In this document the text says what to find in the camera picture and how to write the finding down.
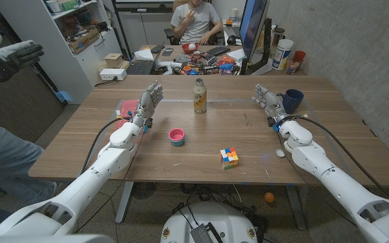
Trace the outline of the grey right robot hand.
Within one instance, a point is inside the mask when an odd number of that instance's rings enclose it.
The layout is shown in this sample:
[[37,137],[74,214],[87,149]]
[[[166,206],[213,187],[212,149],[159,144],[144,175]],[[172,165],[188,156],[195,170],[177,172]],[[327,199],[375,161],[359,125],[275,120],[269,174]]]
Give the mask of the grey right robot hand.
[[283,102],[266,87],[257,84],[255,86],[255,96],[252,97],[252,100],[264,109],[269,127],[280,127],[284,122],[291,120],[291,117],[285,111]]

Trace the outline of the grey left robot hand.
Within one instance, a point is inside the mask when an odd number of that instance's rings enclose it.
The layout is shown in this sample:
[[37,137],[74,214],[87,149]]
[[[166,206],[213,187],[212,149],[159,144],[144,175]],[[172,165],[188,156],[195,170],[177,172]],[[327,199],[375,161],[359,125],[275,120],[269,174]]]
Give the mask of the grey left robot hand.
[[142,93],[134,116],[132,117],[132,123],[138,127],[151,127],[152,116],[155,112],[155,108],[158,103],[163,99],[163,88],[158,81],[154,81],[147,89]]

